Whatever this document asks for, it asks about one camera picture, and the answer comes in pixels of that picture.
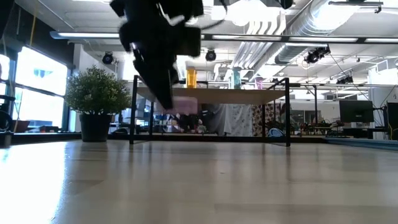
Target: computer monitor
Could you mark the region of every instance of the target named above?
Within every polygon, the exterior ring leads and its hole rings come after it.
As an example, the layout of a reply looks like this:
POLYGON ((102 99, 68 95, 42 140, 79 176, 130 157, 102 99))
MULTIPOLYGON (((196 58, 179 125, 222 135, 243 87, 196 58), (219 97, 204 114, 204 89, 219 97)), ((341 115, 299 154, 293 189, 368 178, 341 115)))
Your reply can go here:
POLYGON ((367 100, 340 100, 340 121, 343 123, 374 122, 373 103, 367 100))

